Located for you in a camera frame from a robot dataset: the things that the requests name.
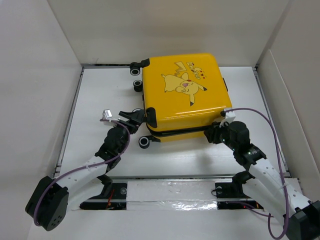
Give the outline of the yellow hard-shell suitcase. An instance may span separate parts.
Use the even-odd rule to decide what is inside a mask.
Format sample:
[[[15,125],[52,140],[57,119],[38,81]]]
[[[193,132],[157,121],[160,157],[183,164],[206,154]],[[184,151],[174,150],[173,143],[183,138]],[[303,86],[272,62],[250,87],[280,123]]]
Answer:
[[[228,88],[211,53],[150,57],[129,65],[141,75],[135,91],[142,92],[144,119],[150,134],[138,140],[151,142],[202,137],[203,132],[232,107]]]

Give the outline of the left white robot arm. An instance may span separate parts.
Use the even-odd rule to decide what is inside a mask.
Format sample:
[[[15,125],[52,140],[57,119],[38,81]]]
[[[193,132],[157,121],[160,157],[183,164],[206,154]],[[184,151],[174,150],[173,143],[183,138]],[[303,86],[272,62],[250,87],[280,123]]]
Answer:
[[[56,178],[45,176],[38,182],[25,207],[25,212],[37,227],[48,232],[56,228],[67,213],[71,194],[95,179],[102,179],[121,160],[130,144],[131,135],[144,122],[145,112],[137,108],[132,112],[120,111],[119,115],[126,120],[112,119],[107,112],[103,113],[100,121],[112,123],[113,127],[108,130],[101,147],[86,163]]]

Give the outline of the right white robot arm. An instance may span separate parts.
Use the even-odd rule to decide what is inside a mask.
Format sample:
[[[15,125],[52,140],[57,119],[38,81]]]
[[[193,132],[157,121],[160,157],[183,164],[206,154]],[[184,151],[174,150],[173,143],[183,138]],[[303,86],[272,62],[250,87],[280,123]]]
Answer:
[[[244,167],[232,178],[231,191],[235,196],[246,195],[258,202],[282,225],[290,240],[314,240],[320,236],[320,202],[311,201],[282,181],[263,151],[251,143],[243,122],[213,122],[204,135],[209,143],[225,144]]]

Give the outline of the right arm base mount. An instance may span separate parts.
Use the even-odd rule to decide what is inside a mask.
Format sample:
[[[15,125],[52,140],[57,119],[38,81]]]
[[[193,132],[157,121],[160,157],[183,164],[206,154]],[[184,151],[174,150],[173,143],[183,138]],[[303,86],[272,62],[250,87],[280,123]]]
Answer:
[[[217,199],[218,210],[260,209],[263,207],[244,194],[242,184],[253,177],[247,172],[239,172],[232,177],[231,182],[216,182],[211,194]]]

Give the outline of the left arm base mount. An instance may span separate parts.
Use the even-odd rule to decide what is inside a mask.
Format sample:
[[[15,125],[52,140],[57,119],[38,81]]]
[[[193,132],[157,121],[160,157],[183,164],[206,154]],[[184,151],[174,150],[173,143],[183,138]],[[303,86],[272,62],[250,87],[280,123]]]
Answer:
[[[127,209],[128,182],[113,181],[107,175],[97,177],[103,185],[101,192],[79,205],[81,210],[122,211]]]

